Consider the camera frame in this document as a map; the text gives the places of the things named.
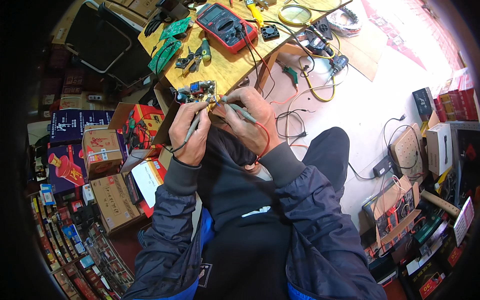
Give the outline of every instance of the magnifying glass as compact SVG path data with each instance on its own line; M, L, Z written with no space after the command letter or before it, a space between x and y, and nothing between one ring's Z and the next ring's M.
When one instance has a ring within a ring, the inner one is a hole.
M278 10L278 18L290 26L309 26L312 21L312 11L300 4L287 4Z

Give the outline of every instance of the jacket cuff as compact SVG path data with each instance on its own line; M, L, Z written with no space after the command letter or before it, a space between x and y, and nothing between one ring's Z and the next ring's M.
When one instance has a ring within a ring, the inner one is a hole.
M278 188L291 183L305 170L305 165L295 157L287 142L273 148L258 162L267 168Z
M197 178L202 166L190 166L172 156L163 185L176 196L190 196L197 190Z

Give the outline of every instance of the liquor bottle illustration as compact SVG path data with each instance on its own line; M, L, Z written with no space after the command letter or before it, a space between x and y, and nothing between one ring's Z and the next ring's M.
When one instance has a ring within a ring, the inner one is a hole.
M65 178L76 186L82 186L85 184L82 169L70 161L68 156L63 155L58 158L55 153L52 153L48 157L48 163L56 167L55 174L57 177Z

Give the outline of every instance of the hand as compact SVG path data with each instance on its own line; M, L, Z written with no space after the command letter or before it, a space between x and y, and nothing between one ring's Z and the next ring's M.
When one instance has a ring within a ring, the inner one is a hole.
M270 133L270 144L267 154L280 144L275 126L273 108L251 86L242 87L233 91L227 97L227 102L241 101L249 114L260 124L264 125ZM253 153L260 155L267 144L267 135L263 128L248 120L241 120L238 114L228 105L225 105L225 119L232 127L233 133Z
M211 124L206 109L207 105L207 102L194 102L181 105L168 131L170 141L172 142L172 149L177 149L183 144L190 124L195 117L195 113L201 110L199 112L200 122L198 123L198 129L192 133L188 142L180 150L173 153L173 155L184 164L198 166L205 155L205 145Z

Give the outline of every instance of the navy jacket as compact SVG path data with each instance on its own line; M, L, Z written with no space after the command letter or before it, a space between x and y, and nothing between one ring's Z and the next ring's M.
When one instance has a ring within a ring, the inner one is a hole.
M283 143L260 162L277 187L285 216L294 229L285 271L293 300L386 299L368 271L360 236L339 196L316 167L298 161ZM172 158L156 191L147 247L135 260L135 282L122 299L192 299L198 286L203 246L214 237L203 208L192 237L196 179L200 167Z

